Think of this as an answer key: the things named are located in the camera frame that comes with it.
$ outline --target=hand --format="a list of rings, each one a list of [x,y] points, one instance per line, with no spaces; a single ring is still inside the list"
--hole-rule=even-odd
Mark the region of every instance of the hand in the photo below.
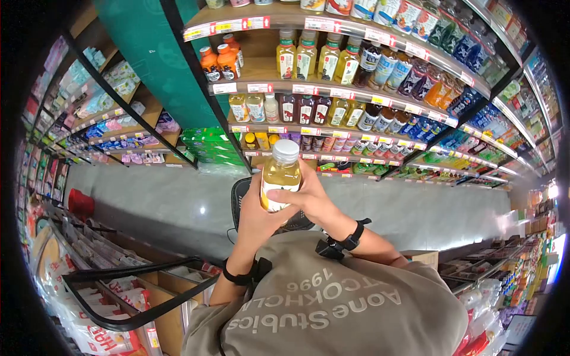
[[[257,173],[251,178],[250,188],[242,199],[238,240],[235,243],[235,248],[240,253],[251,254],[252,259],[256,251],[273,235],[279,226],[299,211],[297,206],[289,205],[278,212],[267,212],[261,206],[259,197],[261,175],[262,173]]]

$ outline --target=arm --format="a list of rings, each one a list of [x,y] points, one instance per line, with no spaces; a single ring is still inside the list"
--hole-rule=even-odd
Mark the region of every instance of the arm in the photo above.
[[[299,160],[303,184],[298,192],[270,190],[267,197],[281,203],[290,203],[301,208],[310,221],[322,227],[333,239],[342,241],[356,230],[356,221],[343,214],[329,199],[315,171],[304,161]],[[364,260],[403,267],[408,260],[392,244],[376,234],[364,229],[360,244],[351,251],[352,255]]]

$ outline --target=gray floor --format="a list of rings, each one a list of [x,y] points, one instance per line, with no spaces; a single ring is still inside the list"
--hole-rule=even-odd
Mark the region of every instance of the gray floor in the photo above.
[[[169,167],[73,166],[66,187],[95,199],[94,218],[172,251],[225,259],[232,244],[230,191],[238,177]],[[321,177],[342,211],[397,249],[445,250],[500,235],[504,191]],[[235,232],[230,231],[235,239]]]

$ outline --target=cardboard box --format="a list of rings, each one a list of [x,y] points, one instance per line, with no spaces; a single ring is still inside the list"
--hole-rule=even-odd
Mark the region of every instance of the cardboard box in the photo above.
[[[409,249],[400,252],[409,261],[420,261],[437,271],[439,251],[425,251],[420,249]]]

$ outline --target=yellow tea bottle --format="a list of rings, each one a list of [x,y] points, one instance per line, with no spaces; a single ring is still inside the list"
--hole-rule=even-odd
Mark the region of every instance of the yellow tea bottle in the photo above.
[[[273,154],[263,166],[261,179],[261,206],[266,211],[276,212],[289,205],[269,200],[267,198],[268,190],[299,190],[301,169],[297,161],[298,158],[299,146],[295,141],[279,140],[273,145]]]

